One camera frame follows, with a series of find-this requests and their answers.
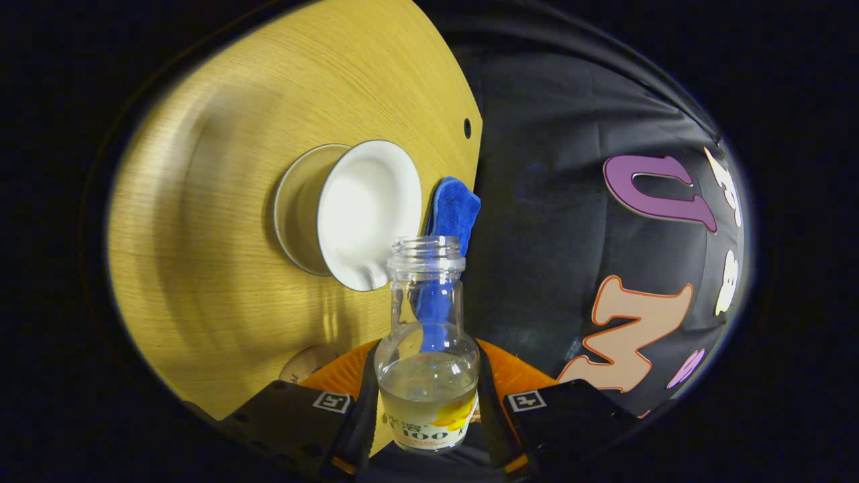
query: white ceramic bowl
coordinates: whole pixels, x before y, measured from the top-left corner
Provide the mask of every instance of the white ceramic bowl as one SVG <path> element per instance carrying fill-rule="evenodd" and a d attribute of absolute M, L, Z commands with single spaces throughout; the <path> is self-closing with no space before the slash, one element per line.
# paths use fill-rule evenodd
<path fill-rule="evenodd" d="M 317 236 L 328 270 L 352 290 L 386 285 L 394 238 L 417 235 L 420 218 L 421 183 L 409 155 L 388 141 L 353 147 L 319 198 Z"/>

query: wooden board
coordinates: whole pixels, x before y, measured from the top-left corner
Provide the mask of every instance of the wooden board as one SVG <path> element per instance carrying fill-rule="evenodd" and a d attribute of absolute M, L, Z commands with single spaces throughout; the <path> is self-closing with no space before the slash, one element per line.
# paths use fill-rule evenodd
<path fill-rule="evenodd" d="M 309 3 L 211 56 L 153 105 L 108 207 L 113 290 L 143 357 L 222 419 L 301 350 L 383 337 L 387 288 L 352 291 L 282 253 L 275 186 L 314 146 L 386 139 L 417 165 L 427 206 L 444 176 L 473 188 L 481 127 L 454 56 L 408 0 Z"/>

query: bottle threaded mouth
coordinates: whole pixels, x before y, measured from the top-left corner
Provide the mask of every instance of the bottle threaded mouth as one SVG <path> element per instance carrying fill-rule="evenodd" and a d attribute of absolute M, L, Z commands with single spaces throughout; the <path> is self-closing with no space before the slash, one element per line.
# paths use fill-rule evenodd
<path fill-rule="evenodd" d="M 400 272 L 463 271 L 457 236 L 404 236 L 394 240 L 387 267 Z"/>

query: blue cloth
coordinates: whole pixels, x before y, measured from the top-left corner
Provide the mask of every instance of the blue cloth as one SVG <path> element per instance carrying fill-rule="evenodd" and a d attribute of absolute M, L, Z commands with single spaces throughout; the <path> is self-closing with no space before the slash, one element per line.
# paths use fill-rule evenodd
<path fill-rule="evenodd" d="M 462 181 L 452 177 L 445 178 L 433 194 L 425 233 L 459 237 L 460 254 L 464 257 L 478 212 L 480 198 L 469 191 Z M 437 280 L 421 283 L 420 297 L 413 306 L 415 316 L 423 326 L 421 352 L 444 349 L 448 330 L 443 324 L 448 321 L 451 309 L 449 294 L 453 288 L 453 283 L 441 284 Z"/>

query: glass bottle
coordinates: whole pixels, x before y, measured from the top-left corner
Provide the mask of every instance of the glass bottle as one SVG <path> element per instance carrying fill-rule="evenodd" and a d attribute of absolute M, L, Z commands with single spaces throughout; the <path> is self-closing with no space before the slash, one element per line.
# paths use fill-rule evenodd
<path fill-rule="evenodd" d="M 425 455 L 462 443 L 477 405 L 480 356 L 462 328 L 466 259 L 452 236 L 398 238 L 387 262 L 391 333 L 375 352 L 394 442 Z"/>

